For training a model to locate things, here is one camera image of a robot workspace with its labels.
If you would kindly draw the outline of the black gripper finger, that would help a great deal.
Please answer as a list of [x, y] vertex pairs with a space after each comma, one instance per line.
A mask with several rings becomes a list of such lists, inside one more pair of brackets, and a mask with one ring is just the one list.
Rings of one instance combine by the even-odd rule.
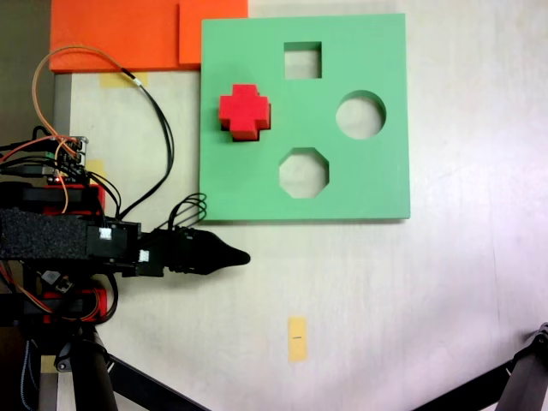
[[209, 231], [193, 229], [188, 232], [191, 237], [192, 253], [203, 259], [249, 259], [250, 255], [230, 246], [217, 235]]
[[215, 254], [195, 256], [188, 263], [188, 273], [195, 275], [209, 275], [227, 267], [246, 265], [249, 263], [247, 253]]

